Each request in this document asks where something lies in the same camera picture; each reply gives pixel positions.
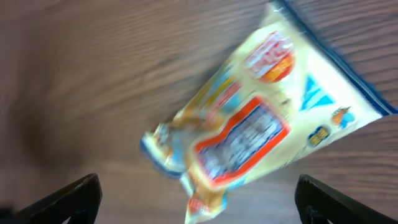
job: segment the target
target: black object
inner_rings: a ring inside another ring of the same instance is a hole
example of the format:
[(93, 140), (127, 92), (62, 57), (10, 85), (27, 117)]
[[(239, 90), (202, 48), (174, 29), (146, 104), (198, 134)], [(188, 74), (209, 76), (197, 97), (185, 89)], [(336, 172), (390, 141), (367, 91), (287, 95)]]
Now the black object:
[(398, 224), (309, 175), (300, 176), (295, 202), (303, 224)]
[(89, 174), (12, 215), (1, 209), (1, 224), (94, 224), (102, 191), (96, 174)]

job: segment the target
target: wooden table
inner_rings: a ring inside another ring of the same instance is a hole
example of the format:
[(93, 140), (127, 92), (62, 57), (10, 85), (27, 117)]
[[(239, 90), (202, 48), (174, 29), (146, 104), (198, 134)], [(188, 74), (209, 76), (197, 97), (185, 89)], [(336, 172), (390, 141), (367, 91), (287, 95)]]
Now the wooden table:
[[(398, 1), (300, 0), (310, 23), (398, 106)], [(182, 223), (187, 196), (139, 152), (260, 23), (265, 0), (0, 1), (0, 202), (22, 208), (99, 174), (97, 223)], [(398, 118), (231, 194), (209, 223), (299, 223), (310, 174), (398, 219)]]

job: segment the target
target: cartoon character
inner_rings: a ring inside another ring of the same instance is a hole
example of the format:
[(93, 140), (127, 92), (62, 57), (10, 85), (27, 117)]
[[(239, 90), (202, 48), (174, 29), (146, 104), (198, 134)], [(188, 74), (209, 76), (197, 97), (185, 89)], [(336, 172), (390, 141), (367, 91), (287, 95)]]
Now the cartoon character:
[(349, 112), (350, 108), (351, 107), (349, 106), (347, 108), (339, 108), (338, 110), (336, 110), (331, 117), (332, 123), (340, 126), (342, 129), (347, 127), (348, 123), (355, 120), (354, 115)]

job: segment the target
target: snack packet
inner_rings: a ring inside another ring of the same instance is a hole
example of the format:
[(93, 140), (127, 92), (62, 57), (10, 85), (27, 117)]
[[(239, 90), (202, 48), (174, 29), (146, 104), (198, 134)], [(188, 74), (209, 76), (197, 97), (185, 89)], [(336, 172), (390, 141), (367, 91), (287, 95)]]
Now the snack packet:
[(141, 149), (190, 196), (185, 223), (214, 218), (228, 192), (397, 110), (285, 1)]

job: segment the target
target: blue triangle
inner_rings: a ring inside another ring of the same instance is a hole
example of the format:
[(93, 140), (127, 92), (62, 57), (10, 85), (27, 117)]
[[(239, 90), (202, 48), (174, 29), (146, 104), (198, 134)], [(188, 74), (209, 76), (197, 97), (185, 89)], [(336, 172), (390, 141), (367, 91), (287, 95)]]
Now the blue triangle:
[(334, 102), (331, 96), (323, 90), (317, 81), (311, 75), (308, 75), (301, 110), (309, 110), (316, 106), (330, 105)]

